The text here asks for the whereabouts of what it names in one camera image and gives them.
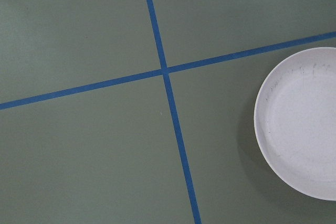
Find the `pink plate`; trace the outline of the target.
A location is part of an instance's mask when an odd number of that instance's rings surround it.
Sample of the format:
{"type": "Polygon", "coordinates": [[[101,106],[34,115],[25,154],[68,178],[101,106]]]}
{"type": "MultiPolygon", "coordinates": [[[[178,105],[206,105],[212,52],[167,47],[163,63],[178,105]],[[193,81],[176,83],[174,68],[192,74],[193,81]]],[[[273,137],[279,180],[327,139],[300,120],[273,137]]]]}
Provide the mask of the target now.
{"type": "Polygon", "coordinates": [[[335,201],[335,48],[303,50],[276,65],[259,89],[254,129],[281,180],[335,201]]]}

